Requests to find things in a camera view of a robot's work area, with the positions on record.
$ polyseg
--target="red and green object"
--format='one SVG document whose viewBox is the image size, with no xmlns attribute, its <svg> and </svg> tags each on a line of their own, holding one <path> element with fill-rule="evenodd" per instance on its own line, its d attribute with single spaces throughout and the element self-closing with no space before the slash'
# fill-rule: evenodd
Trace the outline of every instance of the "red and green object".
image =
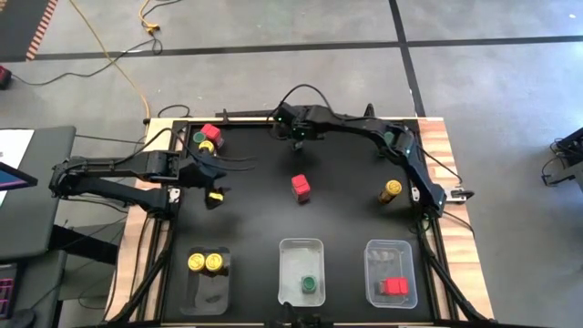
<svg viewBox="0 0 583 328">
<path fill-rule="evenodd" d="M 310 184 L 303 174 L 291 178 L 293 195 L 298 202 L 305 202 L 310 199 Z"/>
<path fill-rule="evenodd" d="M 387 278 L 383 281 L 383 294 L 389 296 L 405 296 L 409 294 L 407 278 Z"/>
<path fill-rule="evenodd" d="M 212 141 L 212 143 L 214 143 L 215 146 L 217 146 L 217 148 L 220 148 L 220 146 L 222 146 L 224 140 L 220 136 L 219 128 L 213 126 L 212 124 L 205 124 L 204 126 L 202 126 L 200 132 L 204 133 L 204 135 L 207 136 L 207 139 Z"/>
</svg>

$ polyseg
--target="black floor stripe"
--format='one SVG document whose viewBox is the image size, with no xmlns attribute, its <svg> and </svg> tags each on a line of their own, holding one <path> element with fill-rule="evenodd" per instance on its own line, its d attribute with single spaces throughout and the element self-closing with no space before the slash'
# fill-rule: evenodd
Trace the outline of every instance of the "black floor stripe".
<svg viewBox="0 0 583 328">
<path fill-rule="evenodd" d="M 407 41 L 408 47 L 432 47 L 432 46 L 498 46 L 498 45 L 535 45 L 553 43 L 583 42 L 583 36 L 534 36 L 511 38 L 487 38 L 487 39 L 460 39 L 460 40 L 421 40 Z M 315 44 L 292 44 L 271 46 L 218 46 L 203 48 L 165 49 L 161 55 L 153 55 L 150 50 L 143 50 L 127 54 L 127 57 L 145 56 L 195 56 L 195 55 L 227 55 L 227 54 L 252 54 L 270 53 L 282 51 L 310 51 L 310 50 L 350 50 L 350 49 L 385 49 L 401 47 L 398 41 L 363 41 L 363 42 L 338 42 Z M 111 57 L 119 56 L 120 51 L 108 52 Z M 102 58 L 101 52 L 88 53 L 61 53 L 38 54 L 35 60 L 68 60 L 68 59 L 94 59 Z M 26 59 L 26 55 L 0 55 L 0 62 L 13 63 Z"/>
<path fill-rule="evenodd" d="M 535 45 L 546 43 L 583 42 L 583 36 L 533 36 L 533 37 L 499 37 L 485 39 L 459 40 L 425 40 L 409 41 L 409 47 L 429 46 L 499 46 L 499 45 Z"/>
<path fill-rule="evenodd" d="M 226 54 L 252 54 L 270 53 L 283 51 L 310 51 L 310 50 L 349 50 L 349 49 L 383 49 L 398 47 L 394 41 L 365 41 L 365 42 L 335 42 L 318 44 L 290 44 L 271 46 L 225 46 L 225 47 L 205 47 L 205 48 L 185 48 L 185 49 L 165 49 L 160 55 L 153 55 L 150 50 L 131 52 L 124 57 L 144 57 L 144 56 L 194 56 L 194 55 L 226 55 Z M 116 57 L 121 52 L 109 52 L 109 56 Z M 63 59 L 91 59 L 103 58 L 101 52 L 73 53 L 73 54 L 37 54 L 35 60 L 63 60 Z"/>
<path fill-rule="evenodd" d="M 394 29 L 397 32 L 397 40 L 399 42 L 399 48 L 401 49 L 401 56 L 403 57 L 404 72 L 407 76 L 407 83 L 409 84 L 409 89 L 411 90 L 411 96 L 413 97 L 415 113 L 417 113 L 418 117 L 423 118 L 426 116 L 425 108 L 423 107 L 421 90 L 419 90 L 417 77 L 415 76 L 413 59 L 411 59 L 411 53 L 409 52 L 409 47 L 407 45 L 407 38 L 404 34 L 403 20 L 401 19 L 401 14 L 399 13 L 399 6 L 397 5 L 396 0 L 389 0 L 389 5 L 391 6 Z"/>
</svg>

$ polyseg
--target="concrete floor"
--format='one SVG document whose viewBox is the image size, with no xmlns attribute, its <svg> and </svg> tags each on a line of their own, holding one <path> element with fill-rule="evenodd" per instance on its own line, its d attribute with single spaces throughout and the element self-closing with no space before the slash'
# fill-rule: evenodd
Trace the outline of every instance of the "concrete floor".
<svg viewBox="0 0 583 328">
<path fill-rule="evenodd" d="M 140 0 L 77 1 L 108 50 L 147 36 Z M 398 1 L 409 40 L 583 36 L 579 1 Z M 394 41 L 385 0 L 190 1 L 161 7 L 166 49 L 303 42 Z M 60 1 L 39 53 L 98 51 L 67 1 Z M 540 168 L 554 139 L 583 126 L 582 43 L 412 48 L 428 116 L 445 117 L 457 167 L 476 192 L 468 203 L 496 318 L 503 323 L 579 327 L 583 312 L 583 195 L 564 183 L 546 188 Z M 35 61 L 7 65 L 42 81 L 66 70 L 90 72 L 105 60 Z M 396 48 L 239 55 L 124 58 L 154 108 L 183 103 L 194 116 L 223 108 L 271 108 L 299 83 L 319 87 L 339 112 L 413 116 L 403 61 Z M 292 101 L 317 102 L 309 91 Z M 78 133 L 138 139 L 139 98 L 115 69 L 89 79 L 68 77 L 47 87 L 14 83 L 0 94 L 0 128 L 76 125 Z M 74 153 L 123 156 L 132 145 L 76 140 Z M 82 226 L 118 217 L 108 209 L 64 204 L 58 221 Z M 100 311 L 68 303 L 61 326 L 95 323 Z"/>
</svg>

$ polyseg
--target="white paper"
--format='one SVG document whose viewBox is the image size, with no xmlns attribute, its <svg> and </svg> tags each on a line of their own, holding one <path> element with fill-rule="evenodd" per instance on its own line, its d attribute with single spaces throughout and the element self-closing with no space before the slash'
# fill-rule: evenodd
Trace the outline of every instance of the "white paper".
<svg viewBox="0 0 583 328">
<path fill-rule="evenodd" d="M 18 169 L 34 133 L 32 129 L 0 130 L 0 161 Z M 0 191 L 0 205 L 6 193 L 7 191 Z"/>
</svg>

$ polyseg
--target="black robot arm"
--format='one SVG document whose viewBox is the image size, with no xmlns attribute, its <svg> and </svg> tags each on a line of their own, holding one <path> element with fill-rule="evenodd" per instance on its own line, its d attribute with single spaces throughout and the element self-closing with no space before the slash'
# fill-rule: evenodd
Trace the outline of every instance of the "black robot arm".
<svg viewBox="0 0 583 328">
<path fill-rule="evenodd" d="M 285 102 L 275 108 L 273 119 L 278 136 L 296 142 L 323 139 L 329 131 L 348 132 L 369 138 L 382 154 L 404 168 L 409 179 L 419 189 L 421 205 L 437 217 L 443 214 L 444 189 L 431 181 L 423 162 L 417 156 L 412 156 L 419 145 L 411 131 L 379 118 L 338 115 L 328 107 L 291 106 Z"/>
<path fill-rule="evenodd" d="M 216 166 L 208 152 L 185 159 L 178 152 L 161 150 L 139 152 L 123 159 L 74 157 L 53 167 L 49 188 L 60 199 L 91 193 L 139 205 L 148 215 L 168 219 L 173 215 L 173 207 L 178 206 L 179 188 L 204 189 L 209 210 L 222 203 L 223 190 L 215 188 L 214 181 L 226 174 Z M 102 178 L 138 178 L 160 183 L 161 188 L 141 190 Z"/>
</svg>

